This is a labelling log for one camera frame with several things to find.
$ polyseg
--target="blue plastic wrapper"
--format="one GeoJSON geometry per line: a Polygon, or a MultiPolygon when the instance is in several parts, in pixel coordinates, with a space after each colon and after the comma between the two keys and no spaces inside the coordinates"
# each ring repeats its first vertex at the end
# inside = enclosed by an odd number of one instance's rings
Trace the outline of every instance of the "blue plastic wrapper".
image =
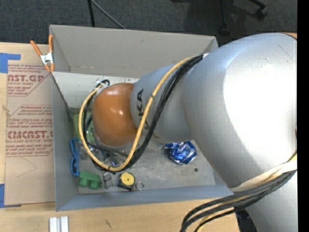
{"type": "Polygon", "coordinates": [[[188,164],[197,155],[197,150],[190,141],[165,144],[164,148],[169,150],[169,157],[181,165],[188,164]]]}

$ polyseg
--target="gray box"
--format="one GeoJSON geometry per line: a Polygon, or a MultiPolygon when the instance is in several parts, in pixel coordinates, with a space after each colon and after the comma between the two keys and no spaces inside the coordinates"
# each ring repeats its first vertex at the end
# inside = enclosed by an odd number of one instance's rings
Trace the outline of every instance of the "gray box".
{"type": "MultiPolygon", "coordinates": [[[[102,76],[115,80],[138,78],[184,58],[218,48],[215,37],[122,29],[50,26],[54,36],[52,99],[56,210],[165,203],[223,197],[231,194],[197,147],[197,157],[182,166],[174,163],[160,145],[152,142],[129,170],[144,189],[128,191],[113,186],[98,190],[80,188],[70,172],[74,137],[73,111],[102,76]]],[[[80,168],[97,171],[89,159],[80,168]]]]}

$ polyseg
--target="black carpet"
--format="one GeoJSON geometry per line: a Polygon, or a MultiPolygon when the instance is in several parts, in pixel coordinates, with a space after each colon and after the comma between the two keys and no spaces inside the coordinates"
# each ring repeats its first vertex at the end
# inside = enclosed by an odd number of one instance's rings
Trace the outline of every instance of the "black carpet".
{"type": "MultiPolygon", "coordinates": [[[[297,0],[263,0],[268,15],[258,20],[256,5],[227,0],[231,34],[221,36],[219,0],[95,0],[126,29],[217,37],[219,45],[261,32],[296,32],[297,0]]],[[[96,27],[121,27],[93,6],[96,27]]],[[[49,25],[91,26],[87,0],[0,0],[0,41],[47,43],[49,25]]]]}

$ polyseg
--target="blue scissors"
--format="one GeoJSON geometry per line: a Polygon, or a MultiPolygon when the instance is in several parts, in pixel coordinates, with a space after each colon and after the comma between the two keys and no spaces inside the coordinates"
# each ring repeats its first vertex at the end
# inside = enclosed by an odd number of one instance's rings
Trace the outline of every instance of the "blue scissors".
{"type": "Polygon", "coordinates": [[[78,162],[79,162],[79,152],[76,150],[75,143],[78,142],[77,138],[73,138],[70,140],[70,145],[71,145],[71,151],[73,154],[73,158],[71,160],[71,173],[72,175],[79,177],[79,167],[78,167],[78,162]]]}

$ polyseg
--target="blue tape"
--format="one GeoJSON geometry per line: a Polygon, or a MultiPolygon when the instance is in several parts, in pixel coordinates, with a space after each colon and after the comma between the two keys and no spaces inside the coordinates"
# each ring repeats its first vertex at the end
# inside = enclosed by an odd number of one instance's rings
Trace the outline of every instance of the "blue tape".
{"type": "Polygon", "coordinates": [[[20,54],[8,54],[0,53],[0,73],[8,72],[8,61],[9,60],[20,60],[20,54]]]}
{"type": "Polygon", "coordinates": [[[18,207],[20,205],[4,205],[4,184],[0,184],[0,209],[6,207],[18,207]]]}

